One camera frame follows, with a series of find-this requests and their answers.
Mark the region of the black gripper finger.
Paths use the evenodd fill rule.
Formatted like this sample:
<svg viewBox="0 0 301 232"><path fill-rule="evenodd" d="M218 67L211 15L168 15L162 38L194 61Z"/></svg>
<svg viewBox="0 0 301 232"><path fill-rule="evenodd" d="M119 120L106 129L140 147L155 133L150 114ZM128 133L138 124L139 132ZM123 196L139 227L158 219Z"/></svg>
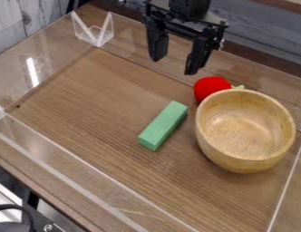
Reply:
<svg viewBox="0 0 301 232"><path fill-rule="evenodd" d="M158 62L167 55L168 34L164 31L163 23L148 16L146 17L146 27L150 58Z"/></svg>
<svg viewBox="0 0 301 232"><path fill-rule="evenodd" d="M191 52L186 61L186 75L194 75L205 67L215 43L214 30L206 27L192 40Z"/></svg>

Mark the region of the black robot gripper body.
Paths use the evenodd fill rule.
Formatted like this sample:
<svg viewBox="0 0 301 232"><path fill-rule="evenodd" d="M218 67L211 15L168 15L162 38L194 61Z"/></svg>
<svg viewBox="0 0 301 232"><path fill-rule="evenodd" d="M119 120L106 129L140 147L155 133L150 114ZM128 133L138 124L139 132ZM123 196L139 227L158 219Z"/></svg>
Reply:
<svg viewBox="0 0 301 232"><path fill-rule="evenodd" d="M166 32L190 40L210 27L215 34L214 50L222 48L229 22L210 11L211 0L146 0L144 5L144 25L148 16L163 23Z"/></svg>

